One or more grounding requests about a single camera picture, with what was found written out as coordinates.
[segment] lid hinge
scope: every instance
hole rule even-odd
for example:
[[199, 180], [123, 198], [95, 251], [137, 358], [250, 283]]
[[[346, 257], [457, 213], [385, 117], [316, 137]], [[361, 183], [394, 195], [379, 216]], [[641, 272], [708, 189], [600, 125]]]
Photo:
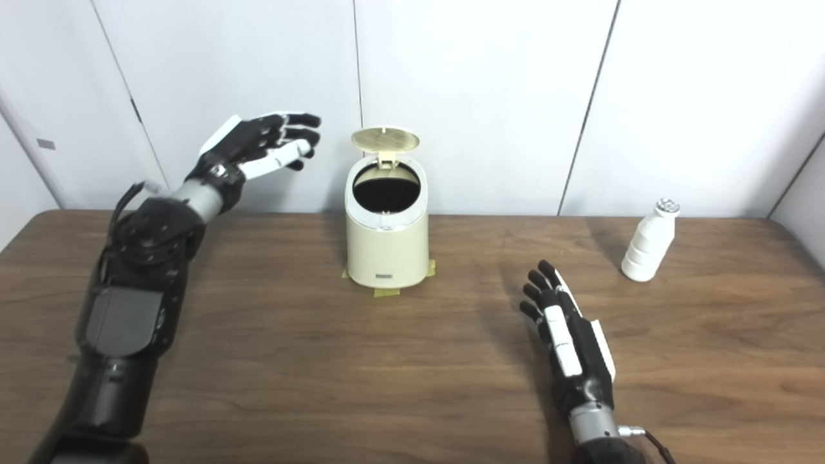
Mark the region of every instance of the lid hinge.
[[378, 153], [378, 169], [395, 169], [397, 166], [398, 159], [395, 158], [395, 153]]

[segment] open lid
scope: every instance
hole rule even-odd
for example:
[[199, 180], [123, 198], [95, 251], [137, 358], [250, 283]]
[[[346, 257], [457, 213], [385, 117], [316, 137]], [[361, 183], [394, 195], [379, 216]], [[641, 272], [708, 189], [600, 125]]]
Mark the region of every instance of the open lid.
[[367, 127], [352, 134], [353, 145], [366, 153], [378, 154], [378, 169], [395, 168], [395, 155], [416, 148], [419, 142], [417, 135], [398, 127]]

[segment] black cable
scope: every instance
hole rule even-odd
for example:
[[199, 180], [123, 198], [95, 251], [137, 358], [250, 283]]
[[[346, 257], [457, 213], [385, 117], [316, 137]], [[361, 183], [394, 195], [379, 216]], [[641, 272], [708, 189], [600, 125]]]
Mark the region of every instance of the black cable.
[[109, 235], [107, 237], [107, 244], [111, 244], [111, 235], [115, 232], [115, 225], [117, 224], [118, 218], [120, 218], [120, 213], [129, 205], [130, 201], [134, 200], [136, 196], [144, 189], [144, 185], [146, 182], [137, 182], [132, 184], [132, 187], [129, 187], [129, 190], [123, 194], [123, 196], [118, 200], [117, 205], [115, 205], [115, 210], [111, 213], [111, 219], [109, 220]]
[[115, 233], [115, 226], [117, 225], [117, 221], [120, 218], [120, 213], [129, 205], [129, 203], [134, 200], [138, 194], [143, 191], [146, 182], [137, 182], [132, 184], [132, 187], [129, 187], [129, 190], [123, 194], [123, 196], [118, 200], [117, 204], [115, 205], [115, 210], [111, 213], [111, 219], [109, 219], [109, 230], [106, 234], [106, 247], [103, 249], [103, 256], [99, 262], [99, 270], [98, 274], [100, 276], [100, 283], [108, 282], [109, 281], [109, 272], [107, 264], [109, 262], [108, 254], [111, 252], [111, 241], [113, 235]]
[[664, 461], [667, 464], [676, 464], [676, 460], [673, 459], [673, 455], [671, 455], [670, 451], [667, 448], [665, 448], [665, 446], [662, 445], [662, 442], [658, 441], [652, 433], [645, 430], [644, 436], [647, 437], [651, 443], [653, 443], [653, 446], [656, 447], [657, 450], [659, 450], [659, 454], [662, 456], [662, 459], [664, 459]]

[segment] white bottle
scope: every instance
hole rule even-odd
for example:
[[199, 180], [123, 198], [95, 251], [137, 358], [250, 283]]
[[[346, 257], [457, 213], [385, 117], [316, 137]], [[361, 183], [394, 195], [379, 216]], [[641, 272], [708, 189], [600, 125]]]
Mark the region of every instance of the white bottle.
[[656, 202], [653, 212], [639, 222], [621, 262], [621, 270], [627, 277], [637, 282], [647, 282], [656, 275], [676, 234], [678, 215], [679, 205], [663, 198]]

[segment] yellow tape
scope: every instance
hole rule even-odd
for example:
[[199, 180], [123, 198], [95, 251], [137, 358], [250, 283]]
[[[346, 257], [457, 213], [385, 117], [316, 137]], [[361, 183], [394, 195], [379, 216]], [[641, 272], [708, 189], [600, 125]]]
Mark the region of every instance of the yellow tape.
[[[436, 275], [436, 260], [431, 259], [430, 260], [430, 265], [427, 268], [427, 277], [433, 277], [435, 275]], [[341, 272], [341, 278], [342, 279], [350, 278], [350, 274], [349, 274], [349, 272], [347, 272], [346, 268], [344, 268], [344, 271]], [[375, 290], [375, 292], [373, 293], [373, 298], [378, 298], [380, 296], [401, 295], [401, 289], [400, 288], [375, 288], [373, 290]]]
[[378, 298], [379, 296], [396, 296], [401, 295], [400, 288], [376, 288], [375, 293], [373, 294], [373, 298]]

